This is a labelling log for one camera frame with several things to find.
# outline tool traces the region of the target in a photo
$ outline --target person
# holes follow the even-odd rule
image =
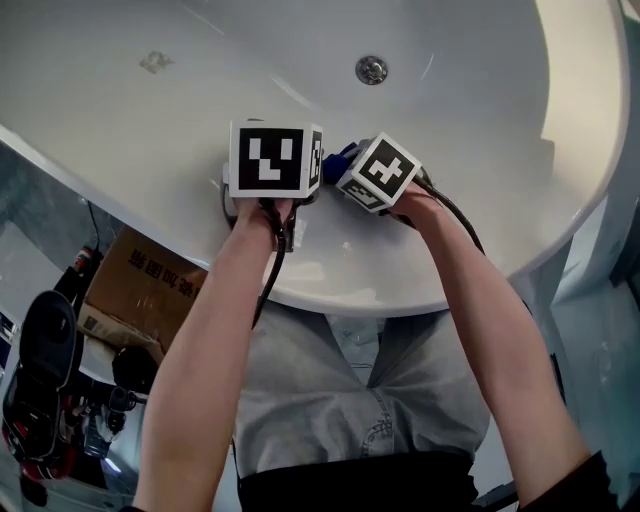
[[[244,510],[472,510],[490,412],[523,510],[616,509],[527,308],[426,192],[411,184],[392,213],[450,310],[387,320],[367,386],[322,315],[270,302],[252,332],[273,236],[255,201],[238,210],[153,385],[134,509],[210,510],[233,435]]]

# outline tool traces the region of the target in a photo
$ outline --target hand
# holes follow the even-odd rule
[[[396,204],[389,208],[389,211],[392,215],[404,215],[411,219],[420,209],[420,205],[440,208],[440,203],[429,195],[427,191],[416,183],[411,182],[400,196],[400,199],[396,201]]]

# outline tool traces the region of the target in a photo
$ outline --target sink drain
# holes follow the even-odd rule
[[[387,63],[380,57],[368,55],[356,63],[356,76],[363,84],[377,85],[387,78]]]

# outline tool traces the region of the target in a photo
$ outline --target black cable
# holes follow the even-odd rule
[[[93,215],[93,206],[91,206],[91,201],[87,201],[87,206],[89,207],[89,213],[91,214],[91,220],[93,221],[93,227],[96,230],[96,248],[98,251],[100,249],[100,231],[98,231],[98,223],[96,222],[96,218]]]
[[[469,220],[464,216],[464,214],[460,211],[460,209],[453,203],[453,201],[451,201],[451,199],[445,196],[442,192],[437,190],[433,186],[430,180],[426,180],[424,178],[416,176],[415,178],[413,178],[413,181],[418,186],[420,186],[427,194],[429,194],[435,200],[442,203],[443,206],[445,206],[451,213],[453,213],[455,218],[458,219],[460,224],[462,224],[462,227],[464,227],[464,229],[467,230],[467,233],[469,233],[471,240],[473,241],[475,246],[478,248],[478,250],[482,254],[484,254],[484,249],[482,248],[482,244],[480,243],[480,239],[478,238],[476,230],[473,229],[471,222],[469,222]]]
[[[220,187],[220,201],[222,204],[222,213],[224,214],[224,218],[226,219],[227,224],[229,224],[229,227],[233,229],[233,226],[235,226],[238,218],[230,215],[227,211],[227,208],[225,207],[225,199],[228,189],[229,186],[227,184],[224,184],[222,187]],[[271,231],[273,231],[273,235],[276,238],[276,258],[273,262],[273,268],[271,269],[269,278],[267,279],[267,282],[265,283],[262,290],[262,294],[258,298],[256,312],[253,315],[252,328],[255,327],[258,323],[258,319],[260,318],[260,314],[262,313],[262,308],[264,308],[264,305],[267,303],[269,294],[271,293],[273,285],[275,284],[276,279],[278,278],[278,274],[280,273],[280,269],[282,268],[282,263],[284,262],[284,256],[287,249],[287,240],[285,237],[284,226],[282,225],[282,221],[280,220],[280,212],[278,212],[275,202],[273,201],[273,199],[260,199],[259,204],[262,212],[265,214],[267,220],[269,221]],[[291,210],[289,218],[291,218],[292,215],[294,215],[293,209]]]

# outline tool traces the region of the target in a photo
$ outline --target wall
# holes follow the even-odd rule
[[[21,325],[33,299],[51,289],[62,275],[15,224],[0,235],[0,311]]]

